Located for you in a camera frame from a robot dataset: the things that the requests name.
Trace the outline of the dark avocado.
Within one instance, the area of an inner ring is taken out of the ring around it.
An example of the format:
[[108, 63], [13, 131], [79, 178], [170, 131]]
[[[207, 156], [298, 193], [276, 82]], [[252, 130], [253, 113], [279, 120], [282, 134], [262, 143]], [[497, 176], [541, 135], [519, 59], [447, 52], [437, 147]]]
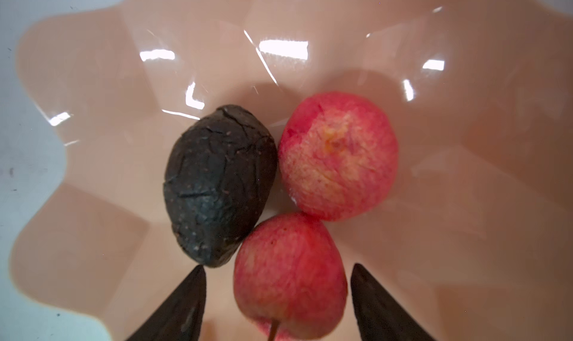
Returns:
[[163, 193], [185, 254], [210, 268], [228, 263], [261, 217], [277, 167], [274, 138], [241, 106], [223, 105], [183, 132]]

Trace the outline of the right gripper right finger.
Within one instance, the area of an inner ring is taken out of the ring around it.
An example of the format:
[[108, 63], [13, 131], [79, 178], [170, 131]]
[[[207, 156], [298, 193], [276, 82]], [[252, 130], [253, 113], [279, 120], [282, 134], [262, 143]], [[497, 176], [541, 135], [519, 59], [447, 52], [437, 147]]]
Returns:
[[351, 290], [362, 341], [434, 341], [360, 263], [353, 266]]

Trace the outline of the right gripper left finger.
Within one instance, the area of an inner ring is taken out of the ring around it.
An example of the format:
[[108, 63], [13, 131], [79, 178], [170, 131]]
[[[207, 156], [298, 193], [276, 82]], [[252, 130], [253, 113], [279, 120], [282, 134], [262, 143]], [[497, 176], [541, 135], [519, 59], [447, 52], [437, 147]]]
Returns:
[[197, 341], [207, 296], [204, 266], [198, 265], [128, 341]]

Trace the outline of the red apple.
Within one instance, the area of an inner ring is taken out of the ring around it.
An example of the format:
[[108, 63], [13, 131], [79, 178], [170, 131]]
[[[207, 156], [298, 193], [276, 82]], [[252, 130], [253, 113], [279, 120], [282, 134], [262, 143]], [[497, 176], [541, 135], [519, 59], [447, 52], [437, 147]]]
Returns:
[[318, 340], [343, 318], [348, 283], [323, 223], [303, 212], [274, 216], [243, 241], [234, 298], [268, 340]]
[[375, 103], [351, 93], [304, 99], [282, 133], [279, 167], [289, 197], [325, 221], [377, 207], [398, 172], [398, 139]]

